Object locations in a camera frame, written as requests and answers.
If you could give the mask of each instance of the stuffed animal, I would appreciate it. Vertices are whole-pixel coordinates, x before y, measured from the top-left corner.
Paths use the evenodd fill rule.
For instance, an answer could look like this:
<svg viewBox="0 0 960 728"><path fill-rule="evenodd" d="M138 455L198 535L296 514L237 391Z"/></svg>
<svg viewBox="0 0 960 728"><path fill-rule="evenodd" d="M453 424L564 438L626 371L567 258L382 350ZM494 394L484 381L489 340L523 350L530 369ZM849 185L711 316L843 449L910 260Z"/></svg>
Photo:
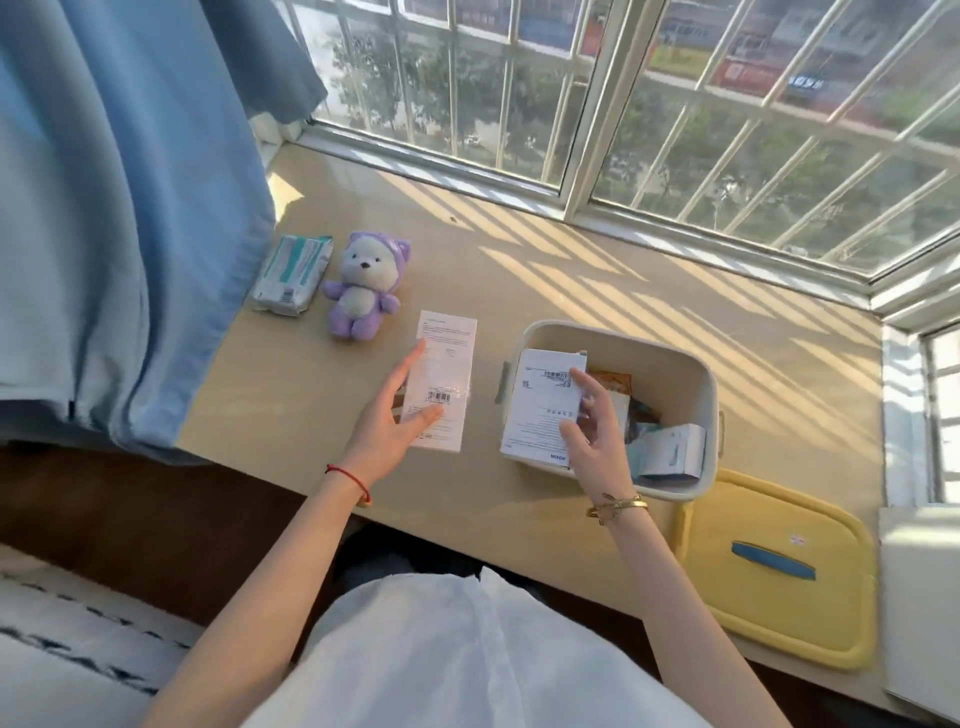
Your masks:
<svg viewBox="0 0 960 728"><path fill-rule="evenodd" d="M336 301L329 328L334 336L370 341L383 314L400 310L394 291L410 260L410 243L379 232L353 232L340 263L341 282L325 280L324 295Z"/></svg>

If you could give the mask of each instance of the plush toy ear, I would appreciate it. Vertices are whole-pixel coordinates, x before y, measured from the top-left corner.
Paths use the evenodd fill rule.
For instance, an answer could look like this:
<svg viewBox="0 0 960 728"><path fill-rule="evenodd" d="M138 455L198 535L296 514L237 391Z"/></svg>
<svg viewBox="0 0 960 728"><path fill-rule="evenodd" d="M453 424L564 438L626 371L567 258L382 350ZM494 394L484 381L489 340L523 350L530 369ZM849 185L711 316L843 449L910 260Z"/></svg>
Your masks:
<svg viewBox="0 0 960 728"><path fill-rule="evenodd" d="M403 259L409 262L410 261L410 243L406 240L397 240L396 246L400 248L400 253L403 255Z"/></svg>

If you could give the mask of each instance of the desk surface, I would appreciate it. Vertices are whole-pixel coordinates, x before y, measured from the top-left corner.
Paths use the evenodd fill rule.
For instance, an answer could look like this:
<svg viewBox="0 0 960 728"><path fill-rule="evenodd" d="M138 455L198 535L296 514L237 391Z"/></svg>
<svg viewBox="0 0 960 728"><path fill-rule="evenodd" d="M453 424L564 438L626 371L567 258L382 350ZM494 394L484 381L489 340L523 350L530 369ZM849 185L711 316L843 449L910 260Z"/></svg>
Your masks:
<svg viewBox="0 0 960 728"><path fill-rule="evenodd" d="M459 454L411 450L363 515L635 614L613 543L575 481L498 454L502 363L540 319L665 342L711 367L727 417L721 466L850 511L876 535L883 504L879 324L866 314L287 145L271 175L278 233L354 230L412 241L399 297L368 344L333 340L330 303L299 319L243 310L179 445L300 493L411 346L420 310L479 320ZM329 275L337 279L339 257ZM672 506L651 512L666 531ZM748 658L891 708L879 659L841 673L737 638Z"/></svg>

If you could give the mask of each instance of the white shirt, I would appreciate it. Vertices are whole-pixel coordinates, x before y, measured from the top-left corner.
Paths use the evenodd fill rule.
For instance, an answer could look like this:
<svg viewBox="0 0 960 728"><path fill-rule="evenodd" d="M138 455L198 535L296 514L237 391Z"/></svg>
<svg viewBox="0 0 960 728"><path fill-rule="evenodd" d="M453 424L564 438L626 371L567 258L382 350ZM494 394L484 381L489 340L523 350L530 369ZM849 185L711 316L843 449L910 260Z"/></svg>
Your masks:
<svg viewBox="0 0 960 728"><path fill-rule="evenodd" d="M244 728L709 728L623 652L499 575L348 592Z"/></svg>

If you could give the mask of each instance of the barcode label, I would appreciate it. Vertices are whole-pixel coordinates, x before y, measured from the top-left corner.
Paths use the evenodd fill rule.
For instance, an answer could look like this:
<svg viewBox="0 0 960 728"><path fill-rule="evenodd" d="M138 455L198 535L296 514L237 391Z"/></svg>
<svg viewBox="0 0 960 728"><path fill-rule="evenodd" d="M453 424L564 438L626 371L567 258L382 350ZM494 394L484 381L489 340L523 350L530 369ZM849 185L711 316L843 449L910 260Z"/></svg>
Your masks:
<svg viewBox="0 0 960 728"><path fill-rule="evenodd" d="M450 393L445 392L442 389L436 389L435 387L431 387L427 390L426 398L427 401L435 401L439 402L440 404L450 404Z"/></svg>
<svg viewBox="0 0 960 728"><path fill-rule="evenodd" d="M570 386L570 372L544 372L543 375L560 384L562 387Z"/></svg>

